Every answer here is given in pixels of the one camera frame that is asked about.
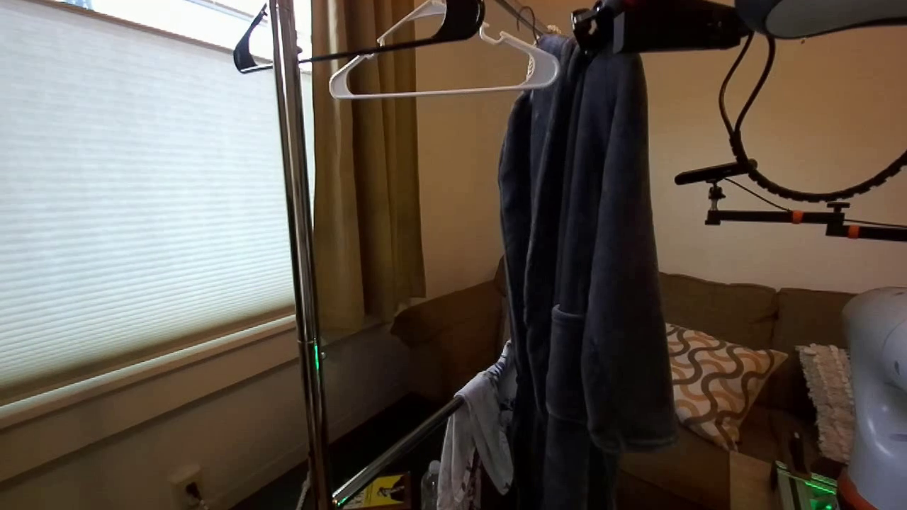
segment window blind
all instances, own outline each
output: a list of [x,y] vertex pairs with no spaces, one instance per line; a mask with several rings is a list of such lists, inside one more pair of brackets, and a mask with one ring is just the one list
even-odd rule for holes
[[273,72],[0,2],[0,404],[293,305]]

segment curtain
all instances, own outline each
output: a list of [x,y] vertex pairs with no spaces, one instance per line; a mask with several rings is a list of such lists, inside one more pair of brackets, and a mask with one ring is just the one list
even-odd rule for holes
[[[315,54],[372,48],[409,12],[400,0],[311,0]],[[322,327],[355,330],[426,289],[417,105],[338,101],[325,88],[338,65],[311,67],[315,267]],[[351,89],[412,89],[414,82],[414,54],[392,50],[356,67]]]

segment couch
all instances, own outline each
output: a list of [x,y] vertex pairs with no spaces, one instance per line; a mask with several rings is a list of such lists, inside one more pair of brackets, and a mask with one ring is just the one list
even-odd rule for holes
[[[810,404],[797,346],[845,346],[845,292],[772,289],[757,282],[716,282],[691,274],[661,274],[661,299],[668,322],[708,330],[719,339],[777,347],[787,359],[767,377],[746,414],[739,451],[790,461],[790,435],[803,435],[804,456],[817,451],[817,410]],[[501,271],[478,285],[405,309],[393,333],[412,346],[412,390],[446,401],[465,380],[495,359],[504,336]],[[728,451],[681,427],[664,451],[626,452],[623,479],[637,495],[671,495],[675,506],[728,506]]]

